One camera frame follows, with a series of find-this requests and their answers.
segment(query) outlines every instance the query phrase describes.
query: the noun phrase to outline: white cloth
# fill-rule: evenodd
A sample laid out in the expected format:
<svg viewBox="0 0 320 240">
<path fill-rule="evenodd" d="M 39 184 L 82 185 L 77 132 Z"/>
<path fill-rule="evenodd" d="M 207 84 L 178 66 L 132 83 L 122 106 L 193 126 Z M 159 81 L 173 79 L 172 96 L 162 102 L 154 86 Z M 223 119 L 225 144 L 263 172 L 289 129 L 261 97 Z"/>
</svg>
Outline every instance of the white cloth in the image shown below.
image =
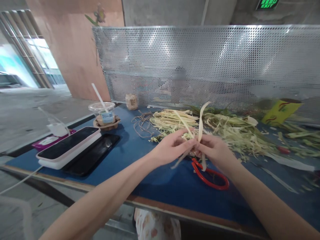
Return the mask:
<svg viewBox="0 0 320 240">
<path fill-rule="evenodd" d="M 138 208 L 136 211 L 136 228 L 139 240 L 181 240 L 179 220 Z"/>
</svg>

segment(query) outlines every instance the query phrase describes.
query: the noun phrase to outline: left hand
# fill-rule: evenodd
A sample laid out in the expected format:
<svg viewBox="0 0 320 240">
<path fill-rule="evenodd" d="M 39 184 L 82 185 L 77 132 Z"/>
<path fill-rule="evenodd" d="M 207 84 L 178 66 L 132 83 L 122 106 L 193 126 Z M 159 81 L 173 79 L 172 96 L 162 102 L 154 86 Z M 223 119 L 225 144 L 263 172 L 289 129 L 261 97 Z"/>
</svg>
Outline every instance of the left hand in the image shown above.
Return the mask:
<svg viewBox="0 0 320 240">
<path fill-rule="evenodd" d="M 181 138 L 181 136 L 186 132 L 188 132 L 188 130 L 184 128 L 164 137 L 162 141 L 148 154 L 149 157 L 160 165 L 173 162 L 197 143 L 196 139 L 187 141 Z"/>
</svg>

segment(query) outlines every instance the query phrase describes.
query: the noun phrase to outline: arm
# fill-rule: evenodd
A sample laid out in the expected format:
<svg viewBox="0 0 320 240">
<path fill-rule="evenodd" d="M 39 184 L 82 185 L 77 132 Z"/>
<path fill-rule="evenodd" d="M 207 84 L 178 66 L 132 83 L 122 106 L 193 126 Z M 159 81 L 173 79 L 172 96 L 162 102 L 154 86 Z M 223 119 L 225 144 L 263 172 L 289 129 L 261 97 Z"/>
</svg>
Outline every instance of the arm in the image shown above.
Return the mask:
<svg viewBox="0 0 320 240">
<path fill-rule="evenodd" d="M 184 141 L 181 129 L 165 137 L 150 153 L 98 185 L 68 208 L 40 239 L 90 239 L 152 170 L 172 162 L 196 140 Z"/>
<path fill-rule="evenodd" d="M 242 166 L 224 141 L 210 135 L 202 139 L 195 148 L 234 183 L 272 239 L 320 239 L 317 230 Z"/>
</svg>

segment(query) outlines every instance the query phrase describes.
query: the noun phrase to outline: wooden table edge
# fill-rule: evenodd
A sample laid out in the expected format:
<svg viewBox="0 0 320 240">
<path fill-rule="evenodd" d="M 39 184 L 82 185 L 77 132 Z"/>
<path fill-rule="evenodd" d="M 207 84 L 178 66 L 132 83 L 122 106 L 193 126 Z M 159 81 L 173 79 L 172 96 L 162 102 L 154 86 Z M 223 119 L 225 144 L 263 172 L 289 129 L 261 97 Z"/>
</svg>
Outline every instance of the wooden table edge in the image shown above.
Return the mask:
<svg viewBox="0 0 320 240">
<path fill-rule="evenodd" d="M 9 166 L 9 165 L 3 165 L 3 166 L 1 166 L 1 168 L 7 169 L 8 171 L 18 172 L 18 173 L 26 174 L 26 175 L 29 175 L 30 173 L 32 173 L 31 171 L 24 170 L 24 169 L 21 169 L 18 167 Z M 81 191 L 89 192 L 95 188 L 95 186 L 93 186 L 93 185 L 78 183 L 75 181 L 66 180 L 66 179 L 58 178 L 58 177 L 53 177 L 53 176 L 42 174 L 42 173 L 36 173 L 33 175 L 33 177 L 39 178 L 39 179 L 45 180 L 45 181 L 50 181 L 52 183 L 64 185 L 67 187 L 75 188 L 75 189 L 78 189 Z M 155 211 L 167 213 L 172 216 L 176 216 L 177 218 L 188 219 L 188 220 L 199 222 L 199 223 L 202 223 L 205 225 L 210 225 L 210 226 L 230 230 L 233 232 L 238 232 L 238 233 L 258 237 L 261 239 L 269 239 L 269 237 L 266 235 L 266 232 L 264 232 L 260 229 L 240 225 L 239 223 L 234 222 L 234 221 L 226 220 L 226 219 L 219 218 L 219 217 L 214 217 L 214 216 L 211 216 L 211 215 L 208 215 L 205 213 L 200 213 L 200 212 L 188 210 L 185 208 L 177 207 L 177 206 L 170 205 L 167 203 L 154 201 L 154 200 L 147 199 L 144 197 L 129 195 L 125 202 L 132 204 L 132 205 L 135 205 L 135 206 L 140 206 L 141 208 L 153 209 Z"/>
</svg>

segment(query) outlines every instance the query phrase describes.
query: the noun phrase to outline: cup lid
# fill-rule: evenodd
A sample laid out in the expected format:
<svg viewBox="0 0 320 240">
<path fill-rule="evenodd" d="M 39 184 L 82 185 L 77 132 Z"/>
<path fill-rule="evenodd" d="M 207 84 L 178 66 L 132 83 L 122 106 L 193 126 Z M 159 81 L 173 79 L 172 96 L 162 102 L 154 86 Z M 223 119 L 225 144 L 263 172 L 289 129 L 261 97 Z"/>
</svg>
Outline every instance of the cup lid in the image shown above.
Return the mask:
<svg viewBox="0 0 320 240">
<path fill-rule="evenodd" d="M 108 111 L 112 111 L 115 107 L 115 104 L 112 102 L 104 102 L 104 105 L 106 106 L 106 109 Z M 101 102 L 92 103 L 89 105 L 89 110 L 95 110 L 95 111 L 103 111 L 105 108 L 102 106 Z"/>
</svg>

